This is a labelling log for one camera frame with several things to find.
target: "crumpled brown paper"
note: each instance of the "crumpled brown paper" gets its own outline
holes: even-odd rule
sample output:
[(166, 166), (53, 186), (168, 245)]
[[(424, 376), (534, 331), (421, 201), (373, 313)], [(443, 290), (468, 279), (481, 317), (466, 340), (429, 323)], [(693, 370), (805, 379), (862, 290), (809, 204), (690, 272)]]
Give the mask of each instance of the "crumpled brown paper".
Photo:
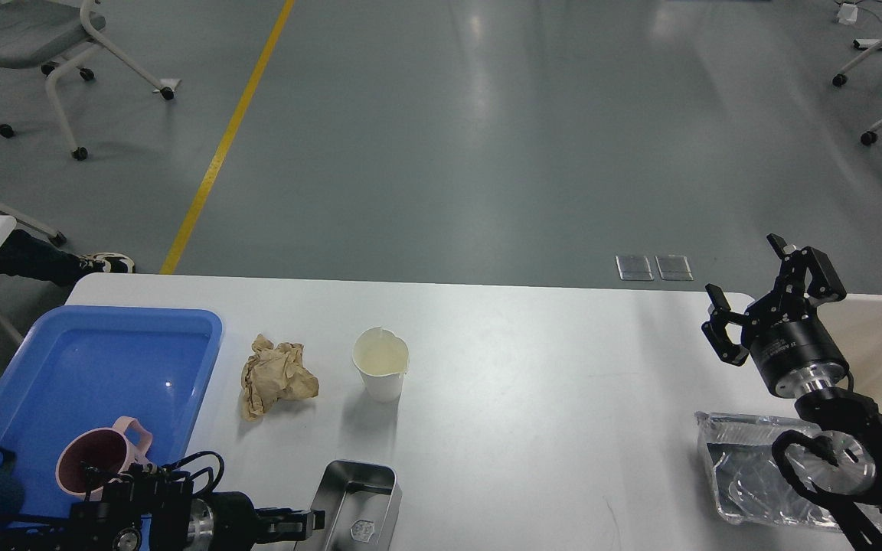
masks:
[(279, 400), (304, 400), (319, 394), (319, 380), (302, 366), (304, 346), (274, 343), (258, 335), (251, 344), (254, 355), (244, 364), (240, 384), (241, 414), (256, 421)]

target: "sneaker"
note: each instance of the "sneaker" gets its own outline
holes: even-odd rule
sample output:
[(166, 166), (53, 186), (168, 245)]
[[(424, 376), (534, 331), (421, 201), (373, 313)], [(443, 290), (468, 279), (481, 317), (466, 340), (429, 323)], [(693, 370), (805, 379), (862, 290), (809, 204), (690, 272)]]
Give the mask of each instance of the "sneaker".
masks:
[(94, 253), (77, 258), (85, 273), (134, 273), (134, 261), (122, 253)]

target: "blue plastic tray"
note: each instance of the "blue plastic tray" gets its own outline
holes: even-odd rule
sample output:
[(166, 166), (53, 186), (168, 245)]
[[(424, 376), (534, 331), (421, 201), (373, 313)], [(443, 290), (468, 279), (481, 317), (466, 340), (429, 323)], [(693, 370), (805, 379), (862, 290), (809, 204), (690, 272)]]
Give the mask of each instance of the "blue plastic tray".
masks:
[(220, 351), (220, 318), (205, 310), (62, 306), (29, 329), (0, 380), (0, 444), (15, 451), (22, 513), (66, 517), (60, 452), (80, 433), (135, 416), (157, 464), (186, 451)]

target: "black pants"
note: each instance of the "black pants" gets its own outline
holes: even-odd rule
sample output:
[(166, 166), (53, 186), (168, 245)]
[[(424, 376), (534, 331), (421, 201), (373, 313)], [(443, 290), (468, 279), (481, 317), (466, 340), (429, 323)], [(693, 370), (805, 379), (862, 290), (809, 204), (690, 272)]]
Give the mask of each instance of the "black pants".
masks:
[(13, 230), (0, 247), (0, 275), (73, 285), (83, 278), (80, 259), (22, 230)]

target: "white paper cup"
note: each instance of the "white paper cup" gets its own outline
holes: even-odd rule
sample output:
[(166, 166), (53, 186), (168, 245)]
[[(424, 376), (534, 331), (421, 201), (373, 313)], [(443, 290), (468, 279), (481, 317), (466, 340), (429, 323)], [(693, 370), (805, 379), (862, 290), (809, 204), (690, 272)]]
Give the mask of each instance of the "white paper cup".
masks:
[(400, 397), (409, 359), (407, 343), (384, 328), (368, 329), (353, 346), (353, 365), (363, 376), (370, 397), (378, 402)]

